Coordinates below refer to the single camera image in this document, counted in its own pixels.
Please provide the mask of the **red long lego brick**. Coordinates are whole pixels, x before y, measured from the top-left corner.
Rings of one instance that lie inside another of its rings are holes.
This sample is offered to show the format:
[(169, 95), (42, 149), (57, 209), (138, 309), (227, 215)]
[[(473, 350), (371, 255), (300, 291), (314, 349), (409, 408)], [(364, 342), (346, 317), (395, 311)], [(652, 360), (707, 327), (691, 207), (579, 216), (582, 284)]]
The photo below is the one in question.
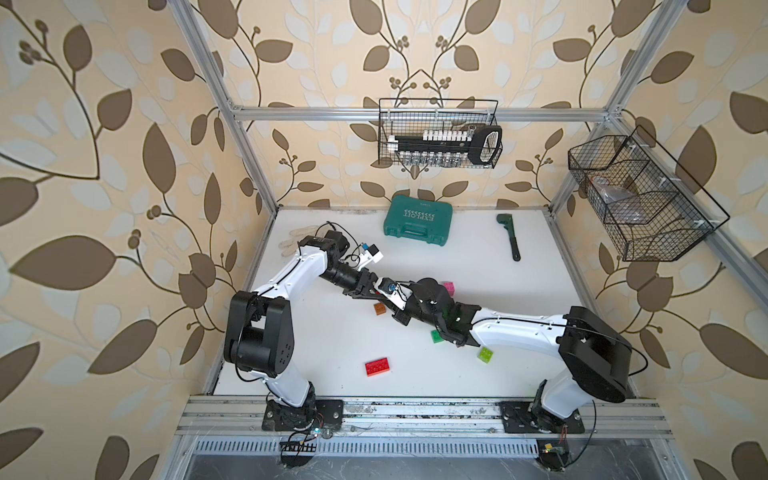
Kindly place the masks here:
[(384, 374), (391, 370), (389, 360), (386, 357), (366, 362), (364, 367), (367, 377)]

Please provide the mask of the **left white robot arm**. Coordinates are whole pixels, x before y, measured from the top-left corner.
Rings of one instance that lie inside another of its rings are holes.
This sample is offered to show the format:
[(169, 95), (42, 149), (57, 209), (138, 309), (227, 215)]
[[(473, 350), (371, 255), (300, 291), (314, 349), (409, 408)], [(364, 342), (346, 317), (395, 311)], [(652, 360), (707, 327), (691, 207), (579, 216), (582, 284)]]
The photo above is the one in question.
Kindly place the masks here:
[(295, 350), (291, 302), (318, 278), (355, 299), (383, 301), (374, 290), (378, 277), (344, 261), (350, 243), (343, 233), (307, 236), (298, 251), (266, 284), (238, 291), (230, 301), (223, 357), (243, 382), (261, 381), (284, 406), (308, 405), (313, 386), (291, 359)]

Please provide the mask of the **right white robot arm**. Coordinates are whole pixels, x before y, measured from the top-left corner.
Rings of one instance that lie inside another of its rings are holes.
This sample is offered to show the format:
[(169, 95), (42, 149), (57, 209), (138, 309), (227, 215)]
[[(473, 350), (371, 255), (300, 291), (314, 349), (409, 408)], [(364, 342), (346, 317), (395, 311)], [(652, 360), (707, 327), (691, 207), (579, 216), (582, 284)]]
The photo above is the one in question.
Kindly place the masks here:
[(563, 315), (513, 315), (457, 302), (432, 278), (418, 282), (377, 281), (393, 317), (435, 327), (458, 347), (513, 347), (560, 359), (564, 369), (539, 385), (531, 412), (564, 420), (591, 401), (622, 403), (628, 394), (633, 349), (591, 310), (573, 306)]

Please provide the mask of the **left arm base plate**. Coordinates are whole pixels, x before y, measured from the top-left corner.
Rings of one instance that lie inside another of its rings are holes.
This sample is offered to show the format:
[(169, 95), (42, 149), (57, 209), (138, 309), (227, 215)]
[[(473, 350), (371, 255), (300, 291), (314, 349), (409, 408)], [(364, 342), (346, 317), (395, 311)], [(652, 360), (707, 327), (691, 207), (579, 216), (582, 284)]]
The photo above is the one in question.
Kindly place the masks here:
[(269, 432), (314, 431), (336, 432), (341, 429), (344, 402), (339, 399), (308, 399), (302, 407), (283, 405), (269, 400), (262, 421), (262, 430)]

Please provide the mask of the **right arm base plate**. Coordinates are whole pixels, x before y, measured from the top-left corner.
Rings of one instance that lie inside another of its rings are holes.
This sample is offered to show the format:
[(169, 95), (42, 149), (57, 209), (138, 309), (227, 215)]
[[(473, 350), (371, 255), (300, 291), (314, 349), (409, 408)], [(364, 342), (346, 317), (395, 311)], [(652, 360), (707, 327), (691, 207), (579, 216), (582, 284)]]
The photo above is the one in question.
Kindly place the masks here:
[(578, 411), (561, 419), (543, 408), (534, 407), (532, 401), (502, 401), (498, 403), (503, 430), (507, 434), (583, 434), (583, 421)]

